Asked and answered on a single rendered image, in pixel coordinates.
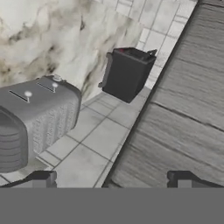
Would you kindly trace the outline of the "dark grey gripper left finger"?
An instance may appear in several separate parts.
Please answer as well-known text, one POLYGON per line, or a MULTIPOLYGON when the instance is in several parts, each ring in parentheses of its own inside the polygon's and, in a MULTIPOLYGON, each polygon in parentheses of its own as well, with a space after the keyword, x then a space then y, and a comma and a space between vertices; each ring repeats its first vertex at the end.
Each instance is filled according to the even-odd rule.
POLYGON ((0 185, 0 188, 55 188, 56 179, 56 171, 34 171, 23 179, 0 185))

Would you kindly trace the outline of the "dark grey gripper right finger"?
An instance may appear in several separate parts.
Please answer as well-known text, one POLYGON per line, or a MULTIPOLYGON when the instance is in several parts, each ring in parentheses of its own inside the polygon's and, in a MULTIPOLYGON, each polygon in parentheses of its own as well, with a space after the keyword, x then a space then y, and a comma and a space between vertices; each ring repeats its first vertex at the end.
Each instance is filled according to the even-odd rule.
POLYGON ((168 188, 224 188, 224 185, 201 179, 191 171, 168 171, 167 179, 168 188))

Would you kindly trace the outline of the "grey wooden cabinet door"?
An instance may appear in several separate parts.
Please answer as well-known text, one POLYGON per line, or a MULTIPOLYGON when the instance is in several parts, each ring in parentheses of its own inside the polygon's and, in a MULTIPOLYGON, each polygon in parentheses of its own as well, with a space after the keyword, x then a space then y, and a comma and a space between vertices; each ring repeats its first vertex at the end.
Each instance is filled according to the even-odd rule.
POLYGON ((164 187, 169 171, 224 186, 224 0, 199 0, 108 176, 164 187))

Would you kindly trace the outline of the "grey toaster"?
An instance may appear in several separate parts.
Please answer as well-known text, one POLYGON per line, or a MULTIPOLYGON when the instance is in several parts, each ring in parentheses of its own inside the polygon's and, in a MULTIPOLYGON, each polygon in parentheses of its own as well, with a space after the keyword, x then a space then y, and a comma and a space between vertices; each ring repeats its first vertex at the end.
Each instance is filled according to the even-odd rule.
POLYGON ((72 130, 81 91, 58 75, 0 88, 0 172, 14 172, 72 130))

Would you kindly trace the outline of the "black coffee machine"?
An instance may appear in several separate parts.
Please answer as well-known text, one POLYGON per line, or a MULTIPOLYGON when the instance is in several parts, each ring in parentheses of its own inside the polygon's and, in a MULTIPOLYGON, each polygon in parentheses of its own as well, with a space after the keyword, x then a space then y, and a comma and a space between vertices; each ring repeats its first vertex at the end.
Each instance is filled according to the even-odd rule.
POLYGON ((115 98, 131 103, 141 92, 157 58, 157 49, 144 52, 135 47, 108 52, 105 74, 98 87, 115 98))

